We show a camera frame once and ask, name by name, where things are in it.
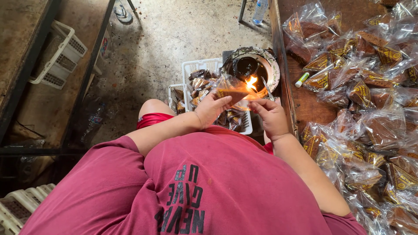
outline dark liquid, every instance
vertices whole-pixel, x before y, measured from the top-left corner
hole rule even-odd
[[[253,84],[256,88],[255,92],[260,92],[264,89],[264,84],[261,78],[267,82],[267,70],[256,59],[252,57],[242,57],[232,61],[232,66],[228,71],[229,74],[234,75],[242,82],[247,82],[251,79],[251,76],[257,77],[257,81]]]

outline flip-flop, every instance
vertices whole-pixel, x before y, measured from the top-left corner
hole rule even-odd
[[[115,1],[113,12],[115,13],[117,19],[122,23],[129,23],[132,21],[132,15],[125,10],[125,7],[123,7],[119,0]]]

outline person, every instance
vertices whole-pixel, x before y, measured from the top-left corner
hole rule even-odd
[[[254,100],[275,156],[213,126],[232,97],[175,115],[144,103],[138,129],[92,147],[21,230],[26,234],[366,235],[289,133],[280,101]]]

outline red shorts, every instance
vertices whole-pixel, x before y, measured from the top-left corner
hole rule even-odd
[[[136,129],[139,130],[141,128],[163,122],[163,121],[168,120],[168,119],[173,118],[173,117],[174,116],[172,116],[172,115],[168,115],[168,114],[165,114],[165,113],[159,113],[159,112],[147,113],[147,114],[145,114],[145,115],[143,115],[142,117],[139,118],[138,122],[136,123]],[[259,149],[273,155],[273,144],[272,143],[267,143],[266,145],[262,146],[262,145],[260,145],[260,143],[258,143],[257,141],[255,141],[254,139],[252,139],[252,138],[250,138],[246,135],[239,134],[238,132],[228,130],[226,128],[223,128],[223,127],[220,127],[220,126],[217,126],[217,125],[211,125],[210,127],[206,128],[202,131],[204,131],[206,133],[214,134],[214,135],[234,135],[234,136],[238,136],[240,138],[243,138],[243,139],[251,142],[252,144],[257,146]]]

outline hand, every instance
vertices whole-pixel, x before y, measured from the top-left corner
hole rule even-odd
[[[208,128],[219,114],[230,109],[231,106],[228,103],[231,100],[232,96],[225,96],[218,99],[213,93],[207,94],[195,109],[195,113],[200,120],[201,130]]]
[[[271,142],[289,133],[286,114],[280,105],[280,98],[277,98],[276,102],[266,99],[251,100],[248,107],[260,115],[265,133]]]

